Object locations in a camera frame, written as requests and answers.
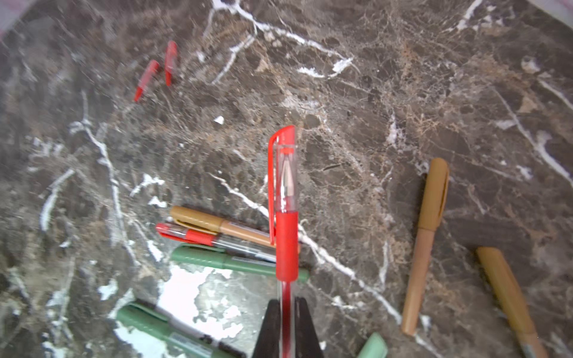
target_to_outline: tan pen cap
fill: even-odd
[[[442,214],[446,206],[448,195],[448,180],[450,170],[448,164],[442,158],[434,158],[430,163],[430,171],[426,179],[420,219],[418,227],[430,231],[436,231],[442,221]]]
[[[173,217],[175,223],[189,229],[209,234],[220,232],[221,224],[225,221],[225,219],[216,217],[215,215],[202,213],[182,206],[174,206],[169,214]]]
[[[527,303],[501,251],[495,247],[479,247],[477,256],[511,328],[516,332],[535,332]]]

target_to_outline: marker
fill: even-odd
[[[215,215],[202,213],[182,206],[174,206],[169,215],[173,217],[173,221],[177,225],[188,229],[211,235],[217,235],[218,233],[227,234],[259,245],[274,248],[274,244],[271,245],[270,243],[269,234],[216,217]]]
[[[175,69],[175,59],[177,58],[177,44],[175,41],[167,43],[167,51],[165,52],[165,84],[171,85],[171,75]]]
[[[295,310],[291,283],[299,275],[299,212],[296,187],[296,130],[289,125],[269,140],[269,228],[270,242],[277,241],[277,280],[281,282],[281,358],[295,354]],[[273,158],[276,144],[276,170]],[[276,172],[276,190],[273,187]]]
[[[430,266],[431,247],[434,244],[434,235],[438,229],[442,214],[446,206],[449,179],[448,164],[441,158],[434,158],[430,164],[430,171],[426,179],[420,219],[418,221],[418,234],[414,245],[414,260],[406,303],[402,313],[402,332],[413,336],[418,324],[418,313],[422,305],[424,289],[426,287],[426,273]]]
[[[222,270],[234,270],[255,273],[265,276],[276,275],[276,264],[251,258],[225,254],[224,249],[217,247],[184,243],[171,254],[171,260],[181,263],[213,267]],[[299,282],[306,282],[310,276],[307,269],[298,268]]]
[[[155,229],[161,236],[168,239],[187,243],[200,243],[201,245],[218,247],[232,253],[242,254],[259,260],[277,262],[277,256],[274,249],[257,245],[253,242],[231,237],[222,237],[220,235],[215,236],[207,233],[200,233],[183,226],[163,222],[155,225]]]
[[[145,68],[145,72],[143,72],[143,75],[139,80],[138,88],[135,91],[134,102],[137,102],[139,98],[142,96],[143,91],[147,88],[147,84],[149,83],[151,76],[153,76],[158,69],[159,69],[159,62],[155,60],[149,61],[149,64]]]
[[[547,352],[529,316],[527,303],[503,253],[495,247],[479,247],[477,256],[525,356],[547,358]]]
[[[116,319],[127,327],[134,327],[159,340],[189,353],[193,358],[234,358],[232,355],[189,337],[169,325],[169,317],[142,304],[131,302],[117,311]]]

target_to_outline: gold pen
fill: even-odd
[[[547,352],[541,345],[535,325],[529,316],[527,303],[503,253],[495,247],[479,247],[477,256],[525,356],[547,358]]]
[[[402,332],[410,336],[414,335],[418,324],[418,313],[426,286],[426,273],[430,266],[431,247],[446,205],[449,173],[448,164],[445,160],[434,158],[431,161],[426,187],[424,188],[422,208],[420,209],[418,234],[414,245],[414,260],[408,280],[406,302],[402,313]]]
[[[215,215],[202,213],[182,206],[174,206],[169,214],[173,217],[173,221],[176,224],[188,229],[211,235],[217,235],[218,233],[227,234],[276,249],[275,245],[270,244],[269,234],[216,217]]]

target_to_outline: green marker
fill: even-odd
[[[183,244],[173,251],[171,260],[214,267],[216,269],[235,270],[272,277],[275,277],[277,274],[277,266],[273,262],[230,256],[225,254],[224,249],[204,245]],[[305,283],[309,275],[310,272],[307,269],[299,268],[298,282]]]
[[[167,316],[137,302],[123,306],[117,311],[116,319],[128,327],[135,327],[150,336],[182,349],[193,358],[235,358],[195,337],[188,337],[180,330],[169,326]]]

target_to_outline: red pen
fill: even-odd
[[[149,64],[145,68],[145,72],[143,72],[143,75],[142,75],[141,79],[139,80],[138,88],[135,91],[134,102],[137,102],[139,100],[139,98],[142,96],[142,93],[145,90],[145,88],[147,87],[147,84],[149,83],[151,76],[153,76],[157,72],[158,69],[159,69],[159,62],[157,62],[155,60],[149,61]]]
[[[175,41],[169,41],[167,52],[165,52],[165,83],[171,85],[171,75],[175,69],[175,59],[177,58],[177,44]]]
[[[187,229],[183,226],[164,222],[160,222],[155,225],[155,230],[157,230],[159,235],[168,239],[219,247],[232,253],[241,254],[264,261],[277,262],[277,256],[274,249],[263,245],[258,245],[254,242],[227,236],[211,235]]]
[[[277,279],[281,281],[281,358],[291,358],[295,354],[295,330],[292,327],[295,311],[291,291],[291,282],[299,276],[295,137],[295,126],[285,127],[273,134],[268,148],[270,242],[277,241]],[[275,145],[276,161],[273,159]],[[275,163],[276,190],[273,188]]]

